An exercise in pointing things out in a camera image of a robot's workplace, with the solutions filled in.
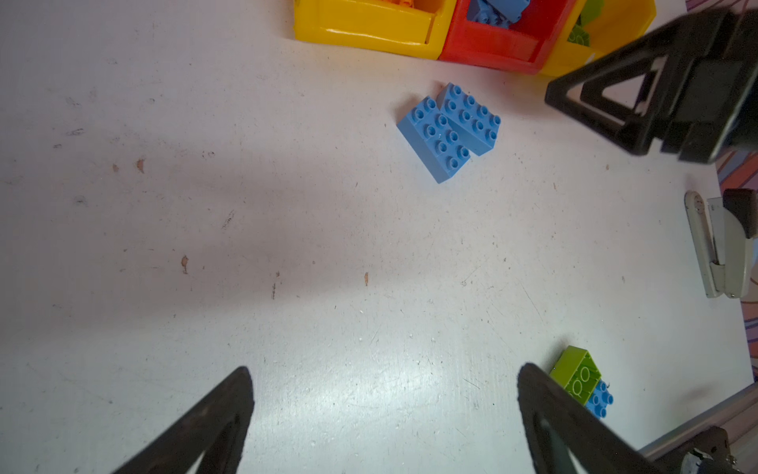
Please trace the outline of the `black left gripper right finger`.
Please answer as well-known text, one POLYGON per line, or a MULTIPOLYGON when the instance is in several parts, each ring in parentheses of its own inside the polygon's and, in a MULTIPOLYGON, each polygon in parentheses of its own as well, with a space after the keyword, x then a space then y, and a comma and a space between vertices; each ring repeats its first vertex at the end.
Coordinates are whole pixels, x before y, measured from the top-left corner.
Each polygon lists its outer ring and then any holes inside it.
POLYGON ((659 473, 540 367, 527 363, 517 379, 518 404, 537 473, 659 473))

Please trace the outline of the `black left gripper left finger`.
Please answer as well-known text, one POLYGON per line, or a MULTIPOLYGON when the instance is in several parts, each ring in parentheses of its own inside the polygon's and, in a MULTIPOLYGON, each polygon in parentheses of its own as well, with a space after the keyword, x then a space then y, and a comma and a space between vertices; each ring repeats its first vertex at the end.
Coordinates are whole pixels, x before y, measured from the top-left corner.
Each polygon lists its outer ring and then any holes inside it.
POLYGON ((235 473, 254 412, 250 371, 237 367, 118 473, 235 473))

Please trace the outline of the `green long brick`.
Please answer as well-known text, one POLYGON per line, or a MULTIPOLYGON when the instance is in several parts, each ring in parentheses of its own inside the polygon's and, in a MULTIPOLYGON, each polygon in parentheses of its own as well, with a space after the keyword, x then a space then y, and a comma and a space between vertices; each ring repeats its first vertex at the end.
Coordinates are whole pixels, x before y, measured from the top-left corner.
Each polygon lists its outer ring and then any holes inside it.
POLYGON ((583 47, 590 46, 590 34, 586 31, 586 27, 600 17, 604 6, 604 0, 586 0, 582 13, 576 19, 576 23, 568 35, 569 43, 583 47))

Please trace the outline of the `blue brick studs up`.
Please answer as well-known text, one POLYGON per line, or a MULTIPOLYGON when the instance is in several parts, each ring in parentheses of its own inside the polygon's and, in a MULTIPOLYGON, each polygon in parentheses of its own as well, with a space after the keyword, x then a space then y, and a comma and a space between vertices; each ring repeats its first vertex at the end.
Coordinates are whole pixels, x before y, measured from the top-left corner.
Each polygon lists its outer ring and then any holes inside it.
POLYGON ((522 13, 530 5, 530 0, 488 0, 488 3, 503 16, 509 24, 517 23, 522 13))

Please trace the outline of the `blue long brick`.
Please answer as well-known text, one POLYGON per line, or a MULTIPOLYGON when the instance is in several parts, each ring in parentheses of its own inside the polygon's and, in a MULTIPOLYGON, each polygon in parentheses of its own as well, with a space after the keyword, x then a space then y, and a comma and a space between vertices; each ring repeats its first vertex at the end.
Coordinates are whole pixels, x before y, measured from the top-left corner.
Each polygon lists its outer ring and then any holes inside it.
POLYGON ((508 29, 511 22, 486 0, 471 0, 466 16, 470 22, 508 29))

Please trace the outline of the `green brick front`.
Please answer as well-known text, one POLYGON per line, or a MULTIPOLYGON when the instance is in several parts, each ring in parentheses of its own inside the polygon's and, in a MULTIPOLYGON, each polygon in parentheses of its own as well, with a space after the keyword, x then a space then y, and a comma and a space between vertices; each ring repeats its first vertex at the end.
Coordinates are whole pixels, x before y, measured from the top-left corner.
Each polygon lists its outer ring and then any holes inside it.
POLYGON ((550 371, 550 377, 584 406, 602 379, 588 350, 568 346, 550 371))

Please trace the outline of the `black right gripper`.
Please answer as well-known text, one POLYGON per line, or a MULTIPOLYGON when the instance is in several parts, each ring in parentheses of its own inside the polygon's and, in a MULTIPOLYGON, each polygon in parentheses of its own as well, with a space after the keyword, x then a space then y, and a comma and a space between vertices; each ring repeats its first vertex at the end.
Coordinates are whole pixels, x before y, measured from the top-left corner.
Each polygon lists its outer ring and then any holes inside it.
POLYGON ((757 150, 757 3, 724 4, 658 25, 553 80, 546 103, 637 156, 711 164, 757 150))

